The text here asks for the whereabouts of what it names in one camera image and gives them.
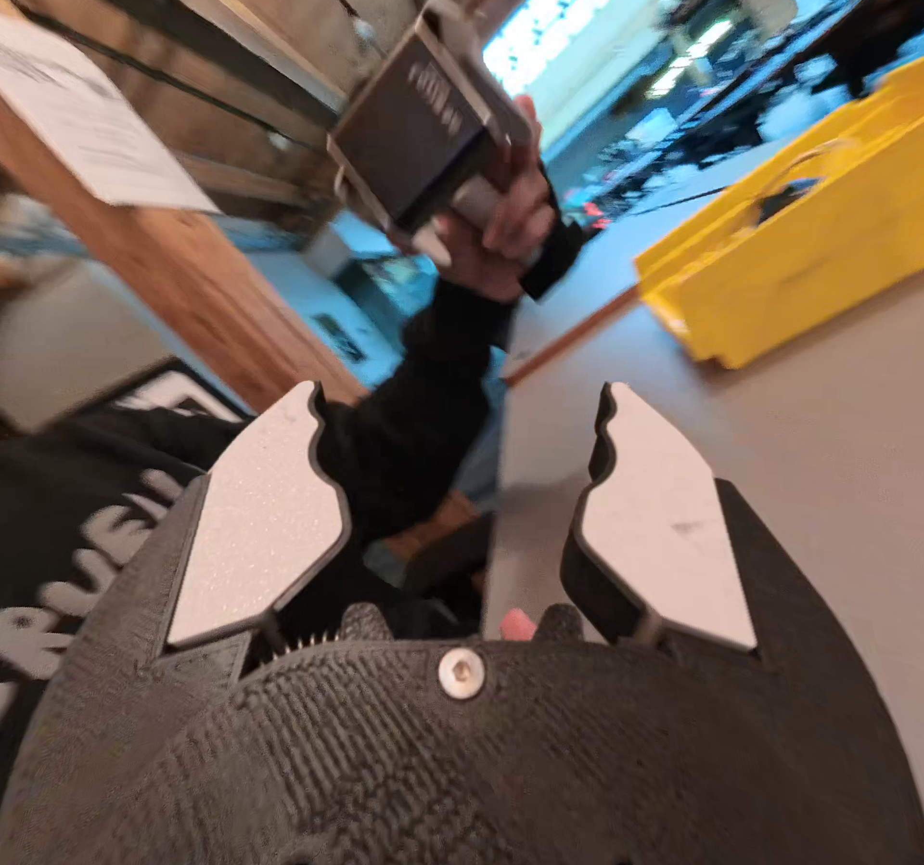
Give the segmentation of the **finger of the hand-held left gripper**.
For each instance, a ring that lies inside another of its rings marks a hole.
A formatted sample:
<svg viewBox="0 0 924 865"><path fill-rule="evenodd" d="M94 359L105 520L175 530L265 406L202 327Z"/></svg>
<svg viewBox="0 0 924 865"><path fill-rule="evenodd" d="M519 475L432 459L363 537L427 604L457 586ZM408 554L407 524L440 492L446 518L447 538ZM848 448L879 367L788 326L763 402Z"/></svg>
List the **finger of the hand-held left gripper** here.
<svg viewBox="0 0 924 865"><path fill-rule="evenodd" d="M326 146L338 169L334 189L341 200L362 210L384 232L407 234L408 132L373 132L346 148L328 133Z"/></svg>
<svg viewBox="0 0 924 865"><path fill-rule="evenodd" d="M427 0L422 25L433 34L439 52L464 80L466 95L474 96L484 126L494 139L513 148L535 146L533 121L511 99L483 59L482 44L468 14L454 0Z"/></svg>

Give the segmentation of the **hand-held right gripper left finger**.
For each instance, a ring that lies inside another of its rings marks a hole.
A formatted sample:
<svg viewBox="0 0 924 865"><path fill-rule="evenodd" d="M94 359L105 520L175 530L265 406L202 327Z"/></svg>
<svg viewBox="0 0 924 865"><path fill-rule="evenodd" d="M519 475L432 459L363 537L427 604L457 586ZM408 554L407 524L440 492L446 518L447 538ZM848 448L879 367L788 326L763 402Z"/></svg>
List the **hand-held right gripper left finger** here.
<svg viewBox="0 0 924 865"><path fill-rule="evenodd" d="M281 645L283 610L346 546L346 496L317 455L326 403L320 384L296 385L211 468L181 558L168 648L246 631Z"/></svg>

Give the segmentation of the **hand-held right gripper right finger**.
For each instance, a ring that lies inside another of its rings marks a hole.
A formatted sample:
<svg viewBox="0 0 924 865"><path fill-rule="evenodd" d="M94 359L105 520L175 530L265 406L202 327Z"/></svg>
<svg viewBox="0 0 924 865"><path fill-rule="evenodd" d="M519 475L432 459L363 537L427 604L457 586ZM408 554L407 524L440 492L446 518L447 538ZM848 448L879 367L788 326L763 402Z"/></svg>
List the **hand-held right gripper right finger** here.
<svg viewBox="0 0 924 865"><path fill-rule="evenodd" d="M588 473L560 580L603 640L656 645L677 632L754 651L713 471L627 384L607 383L600 392Z"/></svg>

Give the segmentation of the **black network splitter box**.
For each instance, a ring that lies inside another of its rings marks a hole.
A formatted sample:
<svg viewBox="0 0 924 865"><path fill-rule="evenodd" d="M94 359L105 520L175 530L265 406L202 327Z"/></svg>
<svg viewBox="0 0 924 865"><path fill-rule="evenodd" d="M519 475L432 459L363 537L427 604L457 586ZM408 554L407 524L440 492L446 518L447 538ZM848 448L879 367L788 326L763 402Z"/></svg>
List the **black network splitter box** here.
<svg viewBox="0 0 924 865"><path fill-rule="evenodd" d="M479 172L494 139L429 32L411 32L331 131L346 148L373 132L409 134L408 234Z"/></svg>

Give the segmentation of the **yellow plastic bin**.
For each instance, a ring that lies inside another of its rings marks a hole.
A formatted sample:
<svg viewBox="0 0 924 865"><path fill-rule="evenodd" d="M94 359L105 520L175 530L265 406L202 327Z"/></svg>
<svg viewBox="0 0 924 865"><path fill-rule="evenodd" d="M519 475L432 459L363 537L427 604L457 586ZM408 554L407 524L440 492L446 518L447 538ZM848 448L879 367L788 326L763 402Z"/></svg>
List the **yellow plastic bin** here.
<svg viewBox="0 0 924 865"><path fill-rule="evenodd" d="M923 60L838 108L635 259L694 361L736 370L923 268Z"/></svg>

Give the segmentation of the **person's left forearm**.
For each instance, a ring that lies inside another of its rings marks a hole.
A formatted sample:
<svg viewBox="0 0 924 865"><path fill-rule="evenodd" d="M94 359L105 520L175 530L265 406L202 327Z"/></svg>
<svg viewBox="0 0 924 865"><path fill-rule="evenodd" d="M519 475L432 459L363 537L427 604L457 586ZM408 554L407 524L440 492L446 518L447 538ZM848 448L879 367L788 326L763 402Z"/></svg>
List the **person's left forearm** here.
<svg viewBox="0 0 924 865"><path fill-rule="evenodd" d="M445 501L488 420L491 349L515 305L439 280L404 327L394 372L352 406L322 407L317 458L346 495L358 544L405 532Z"/></svg>

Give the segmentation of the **grey desk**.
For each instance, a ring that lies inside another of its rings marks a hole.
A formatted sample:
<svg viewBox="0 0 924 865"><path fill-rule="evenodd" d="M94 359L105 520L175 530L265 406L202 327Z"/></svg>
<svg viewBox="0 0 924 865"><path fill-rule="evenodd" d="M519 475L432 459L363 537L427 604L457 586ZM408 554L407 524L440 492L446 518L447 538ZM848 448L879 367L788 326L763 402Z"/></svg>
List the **grey desk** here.
<svg viewBox="0 0 924 865"><path fill-rule="evenodd" d="M922 789L922 275L747 368L692 363L630 301L512 384L482 623L567 599L561 549L604 383L628 384L737 486L870 669Z"/></svg>

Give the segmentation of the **person's left hand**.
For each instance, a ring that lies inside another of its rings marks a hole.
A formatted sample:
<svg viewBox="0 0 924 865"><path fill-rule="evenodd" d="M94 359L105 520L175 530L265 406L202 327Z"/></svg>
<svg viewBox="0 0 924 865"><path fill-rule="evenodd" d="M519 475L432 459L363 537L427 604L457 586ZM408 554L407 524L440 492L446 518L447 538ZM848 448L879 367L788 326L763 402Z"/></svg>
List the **person's left hand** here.
<svg viewBox="0 0 924 865"><path fill-rule="evenodd" d="M455 212L433 219L451 261L448 267L438 267L440 279L503 305L523 296L520 279L558 218L540 167L541 124L534 101L520 94L514 102L529 123L530 142L504 148L486 173L501 193L490 223L479 230Z"/></svg>

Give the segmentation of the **black framed board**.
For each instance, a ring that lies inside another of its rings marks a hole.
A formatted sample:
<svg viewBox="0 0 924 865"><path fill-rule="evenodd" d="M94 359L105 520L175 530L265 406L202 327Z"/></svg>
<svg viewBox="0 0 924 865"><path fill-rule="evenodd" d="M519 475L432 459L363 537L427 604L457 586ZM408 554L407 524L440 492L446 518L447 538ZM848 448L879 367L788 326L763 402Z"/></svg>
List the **black framed board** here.
<svg viewBox="0 0 924 865"><path fill-rule="evenodd" d="M169 409L186 416L203 414L230 423L253 416L253 410L213 374L192 368L177 357L105 388L70 409L67 415L87 415L106 408Z"/></svg>

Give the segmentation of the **person's black printed shirt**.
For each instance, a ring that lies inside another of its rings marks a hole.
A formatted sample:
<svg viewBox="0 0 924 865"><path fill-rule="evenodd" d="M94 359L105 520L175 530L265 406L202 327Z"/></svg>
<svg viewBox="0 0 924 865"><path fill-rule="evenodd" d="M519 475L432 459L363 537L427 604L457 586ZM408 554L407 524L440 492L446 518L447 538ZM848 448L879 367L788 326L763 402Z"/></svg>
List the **person's black printed shirt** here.
<svg viewBox="0 0 924 865"><path fill-rule="evenodd" d="M248 422L110 406L2 441L2 789L84 619Z"/></svg>

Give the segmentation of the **paper notice sheet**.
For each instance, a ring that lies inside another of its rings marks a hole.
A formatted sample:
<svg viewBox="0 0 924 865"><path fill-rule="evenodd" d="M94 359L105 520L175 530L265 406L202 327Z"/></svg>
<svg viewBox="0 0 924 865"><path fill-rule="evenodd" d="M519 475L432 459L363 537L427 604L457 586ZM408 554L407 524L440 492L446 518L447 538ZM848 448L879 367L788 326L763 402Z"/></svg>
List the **paper notice sheet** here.
<svg viewBox="0 0 924 865"><path fill-rule="evenodd" d="M51 31L2 16L1 93L96 199L114 207L218 213L110 78Z"/></svg>

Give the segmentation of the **wooden post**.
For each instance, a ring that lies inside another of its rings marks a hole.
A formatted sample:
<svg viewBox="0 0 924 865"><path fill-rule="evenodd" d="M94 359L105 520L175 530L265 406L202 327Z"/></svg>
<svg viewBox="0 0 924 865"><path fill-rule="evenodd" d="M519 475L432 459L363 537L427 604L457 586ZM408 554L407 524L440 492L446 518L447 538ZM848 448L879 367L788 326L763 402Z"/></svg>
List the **wooden post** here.
<svg viewBox="0 0 924 865"><path fill-rule="evenodd" d="M47 204L229 390L261 412L303 381L330 400L366 394L340 359L200 212L93 197L2 101L2 166Z"/></svg>

